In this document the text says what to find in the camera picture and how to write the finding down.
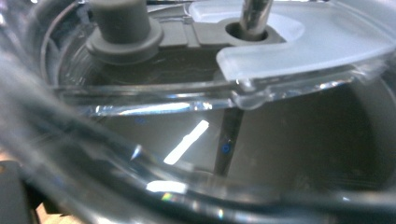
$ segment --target metal shaft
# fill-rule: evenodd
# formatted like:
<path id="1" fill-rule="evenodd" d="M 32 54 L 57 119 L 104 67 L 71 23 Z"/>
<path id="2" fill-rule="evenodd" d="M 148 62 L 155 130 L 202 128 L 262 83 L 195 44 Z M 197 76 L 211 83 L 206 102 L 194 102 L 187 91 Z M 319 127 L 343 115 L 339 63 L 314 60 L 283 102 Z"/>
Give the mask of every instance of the metal shaft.
<path id="1" fill-rule="evenodd" d="M 245 0 L 240 20 L 241 38 L 262 40 L 274 0 Z"/>
<path id="2" fill-rule="evenodd" d="M 243 117 L 244 111 L 239 108 L 224 110 L 214 175 L 227 176 Z"/>

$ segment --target food processor bowl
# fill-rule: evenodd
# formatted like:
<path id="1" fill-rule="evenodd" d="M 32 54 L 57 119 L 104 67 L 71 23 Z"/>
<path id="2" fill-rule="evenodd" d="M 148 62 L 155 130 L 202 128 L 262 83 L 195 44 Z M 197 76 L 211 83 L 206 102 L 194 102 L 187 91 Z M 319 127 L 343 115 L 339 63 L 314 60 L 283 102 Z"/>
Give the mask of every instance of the food processor bowl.
<path id="1" fill-rule="evenodd" d="M 0 142 L 64 211 L 394 219 L 393 1 L 274 1 L 258 39 L 240 35 L 241 0 L 147 1 L 161 41 L 144 60 L 119 55 L 132 44 L 117 60 L 90 46 L 99 2 L 0 1 Z"/>

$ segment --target frosted plastic lid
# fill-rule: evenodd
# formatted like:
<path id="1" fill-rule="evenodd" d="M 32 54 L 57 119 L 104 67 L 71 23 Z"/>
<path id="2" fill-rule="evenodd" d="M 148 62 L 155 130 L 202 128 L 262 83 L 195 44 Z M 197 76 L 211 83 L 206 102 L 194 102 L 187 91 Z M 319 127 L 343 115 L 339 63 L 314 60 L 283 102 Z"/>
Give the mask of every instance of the frosted plastic lid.
<path id="1" fill-rule="evenodd" d="M 195 2 L 195 21 L 238 18 L 242 0 Z M 315 71 L 373 59 L 396 48 L 391 1 L 274 2 L 268 24 L 286 43 L 226 48 L 218 54 L 227 80 Z"/>

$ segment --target clear plastic bowl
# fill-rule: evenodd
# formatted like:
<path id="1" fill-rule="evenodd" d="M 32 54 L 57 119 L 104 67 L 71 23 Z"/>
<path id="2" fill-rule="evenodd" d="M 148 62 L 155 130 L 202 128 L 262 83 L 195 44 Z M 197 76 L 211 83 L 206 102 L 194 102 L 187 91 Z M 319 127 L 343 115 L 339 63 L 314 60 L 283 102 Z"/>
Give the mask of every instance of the clear plastic bowl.
<path id="1" fill-rule="evenodd" d="M 191 11 L 206 3 L 194 4 L 148 11 L 191 26 L 204 22 Z M 394 3 L 362 3 L 373 4 L 393 15 Z M 362 16 L 350 1 L 275 2 L 275 11 L 305 6 L 347 8 L 392 36 L 381 13 Z M 394 213 L 393 51 L 233 79 L 224 64 L 233 53 L 249 57 L 251 46 L 163 49 L 115 66 L 85 50 L 94 28 L 86 1 L 0 3 L 0 140 L 25 181 L 63 209 L 89 223 L 336 223 L 339 213 Z M 282 48 L 296 44 L 273 28 Z M 296 66 L 291 59 L 282 65 Z M 172 159 L 173 151 L 184 153 Z"/>

